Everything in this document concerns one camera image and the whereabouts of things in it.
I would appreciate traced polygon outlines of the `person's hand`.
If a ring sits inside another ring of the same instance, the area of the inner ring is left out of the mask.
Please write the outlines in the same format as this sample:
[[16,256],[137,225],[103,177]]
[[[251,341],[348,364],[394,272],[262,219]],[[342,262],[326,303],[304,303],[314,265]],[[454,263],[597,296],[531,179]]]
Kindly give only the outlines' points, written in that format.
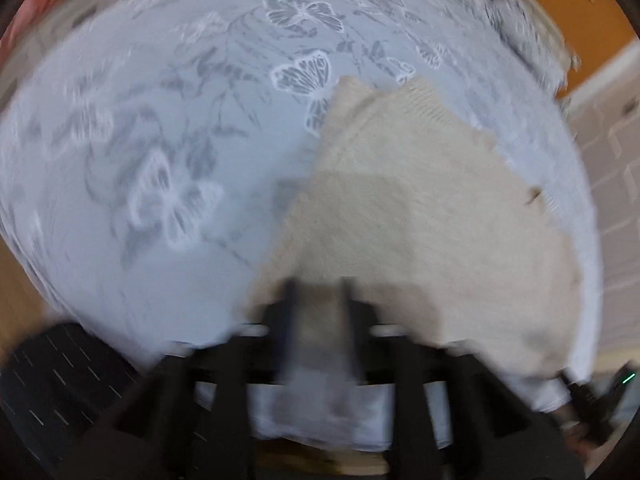
[[585,427],[581,422],[578,422],[574,408],[570,404],[564,404],[552,411],[551,416],[560,426],[567,447],[584,464],[588,463],[598,447],[586,439]]

